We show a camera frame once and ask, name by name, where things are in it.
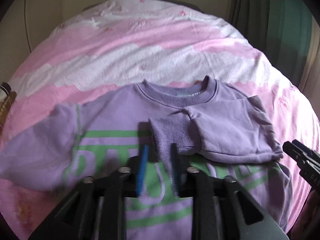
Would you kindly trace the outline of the purple sweatshirt green print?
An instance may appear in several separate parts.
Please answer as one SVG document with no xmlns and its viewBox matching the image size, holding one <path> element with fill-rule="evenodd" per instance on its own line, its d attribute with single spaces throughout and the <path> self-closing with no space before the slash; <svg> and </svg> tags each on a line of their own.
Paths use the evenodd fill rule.
<svg viewBox="0 0 320 240">
<path fill-rule="evenodd" d="M 150 150 L 142 195 L 129 200 L 129 239 L 190 239 L 190 199 L 176 199 L 170 146 L 215 178 L 234 177 L 286 229 L 289 169 L 260 99 L 205 77 L 186 88 L 137 83 L 82 105 L 62 103 L 4 146 L 1 177 L 36 191 L 111 174 Z"/>
</svg>

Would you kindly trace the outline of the pink white floral bedspread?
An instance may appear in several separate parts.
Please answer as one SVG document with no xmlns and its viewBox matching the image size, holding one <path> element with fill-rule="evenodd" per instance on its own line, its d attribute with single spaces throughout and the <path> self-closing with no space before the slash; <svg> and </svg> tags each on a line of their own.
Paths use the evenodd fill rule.
<svg viewBox="0 0 320 240">
<path fill-rule="evenodd" d="M 110 0 L 58 26 L 16 70 L 9 83 L 17 98 L 1 153 L 10 139 L 59 104 L 82 105 L 145 81 L 186 88 L 205 77 L 257 96 L 280 146 L 297 139 L 319 150 L 319 120 L 309 100 L 232 25 L 168 2 Z M 310 186 L 288 155 L 279 163 L 292 181 L 288 231 Z M 1 214 L 19 239 L 27 239 L 70 189 L 36 191 L 1 177 Z"/>
</svg>

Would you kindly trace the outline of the green curtain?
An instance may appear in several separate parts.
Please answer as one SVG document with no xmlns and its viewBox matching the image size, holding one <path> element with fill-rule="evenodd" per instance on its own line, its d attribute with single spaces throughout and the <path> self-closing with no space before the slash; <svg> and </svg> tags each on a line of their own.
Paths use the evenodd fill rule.
<svg viewBox="0 0 320 240">
<path fill-rule="evenodd" d="M 228 21 L 301 92 L 314 92 L 319 25 L 303 0 L 231 0 Z"/>
</svg>

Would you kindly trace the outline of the dark headboard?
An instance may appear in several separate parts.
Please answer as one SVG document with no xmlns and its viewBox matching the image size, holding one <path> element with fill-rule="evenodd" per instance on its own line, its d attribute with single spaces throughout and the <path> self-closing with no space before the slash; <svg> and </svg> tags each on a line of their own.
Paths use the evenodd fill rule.
<svg viewBox="0 0 320 240">
<path fill-rule="evenodd" d="M 179 1 L 179 0 L 158 0 L 158 1 L 164 1 L 164 2 L 169 2 L 169 3 L 173 3 L 173 4 L 177 4 L 177 5 L 182 5 L 182 6 L 185 6 L 185 7 L 189 7 L 191 9 L 194 9 L 194 10 L 197 10 L 197 11 L 200 11 L 200 12 L 203 12 L 200 7 L 198 7 L 197 5 L 194 5 L 192 3 L 188 3 L 188 2 L 184 2 L 184 1 Z M 100 5 L 100 3 L 95 3 L 95 4 L 92 4 L 92 5 L 89 5 L 87 7 L 84 7 L 82 9 L 82 11 L 86 11 L 88 9 L 91 9 L 93 7 L 96 7 L 97 5 Z"/>
</svg>

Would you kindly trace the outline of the beige wardrobe door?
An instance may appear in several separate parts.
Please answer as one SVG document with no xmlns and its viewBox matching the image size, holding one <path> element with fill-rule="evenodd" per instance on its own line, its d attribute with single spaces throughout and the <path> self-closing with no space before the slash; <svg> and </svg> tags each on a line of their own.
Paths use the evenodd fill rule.
<svg viewBox="0 0 320 240">
<path fill-rule="evenodd" d="M 1 20 L 1 81 L 62 22 L 62 0 L 15 0 Z"/>
</svg>

